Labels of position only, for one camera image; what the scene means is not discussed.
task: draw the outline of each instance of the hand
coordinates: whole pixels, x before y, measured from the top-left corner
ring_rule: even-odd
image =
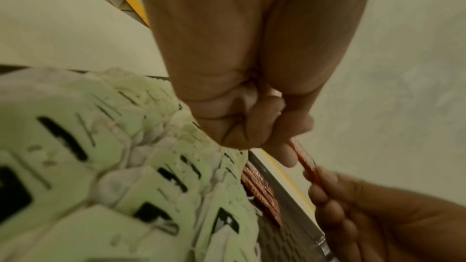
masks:
[[[177,96],[219,144],[262,147],[294,166],[284,144],[342,59],[367,0],[144,0]],[[272,90],[283,96],[272,95]]]
[[[466,208],[317,169],[309,197],[341,262],[466,261]]]

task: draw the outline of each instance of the skin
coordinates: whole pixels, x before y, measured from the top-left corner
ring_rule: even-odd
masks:
[[[285,144],[339,64],[367,0],[143,0],[177,96],[225,147]],[[282,92],[273,96],[272,90]]]
[[[317,173],[323,187],[313,184],[309,197],[341,262],[466,261],[466,208],[321,167]]]
[[[367,0],[143,0],[177,96],[219,144],[262,147],[286,166],[285,144],[340,63]],[[273,91],[282,93],[273,96]],[[319,168],[309,191],[342,262],[466,261],[466,212],[436,198]]]

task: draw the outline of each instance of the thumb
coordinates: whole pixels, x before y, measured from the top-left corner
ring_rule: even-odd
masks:
[[[336,200],[393,223],[407,223],[432,215],[449,203],[409,191],[383,187],[348,175],[317,168],[323,189]]]

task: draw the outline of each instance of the fingernail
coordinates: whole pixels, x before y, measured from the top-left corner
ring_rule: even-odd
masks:
[[[323,167],[321,167],[320,169],[322,170],[322,173],[321,173],[322,178],[324,178],[328,182],[332,182],[332,183],[337,183],[338,182],[338,178],[337,178],[335,173],[330,172],[329,170],[327,170],[327,169],[325,169]]]

